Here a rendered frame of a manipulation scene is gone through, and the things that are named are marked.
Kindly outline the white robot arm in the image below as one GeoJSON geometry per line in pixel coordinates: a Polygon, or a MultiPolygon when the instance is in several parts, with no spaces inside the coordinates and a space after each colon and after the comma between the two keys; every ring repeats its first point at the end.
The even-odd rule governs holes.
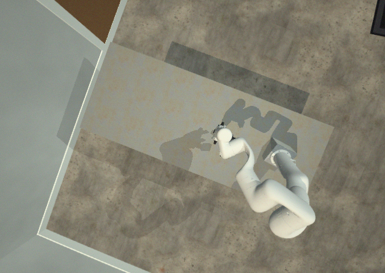
{"type": "Polygon", "coordinates": [[[254,154],[246,140],[242,137],[234,138],[225,125],[216,129],[215,137],[218,138],[219,153],[223,159],[246,152],[248,160],[235,177],[250,207],[260,213],[277,204],[282,205],[269,218],[269,227],[275,235],[294,238],[315,222],[315,213],[309,205],[307,194],[309,180],[293,163],[295,160],[288,151],[279,149],[270,157],[286,178],[286,187],[273,179],[261,183],[253,170],[254,154]]]}

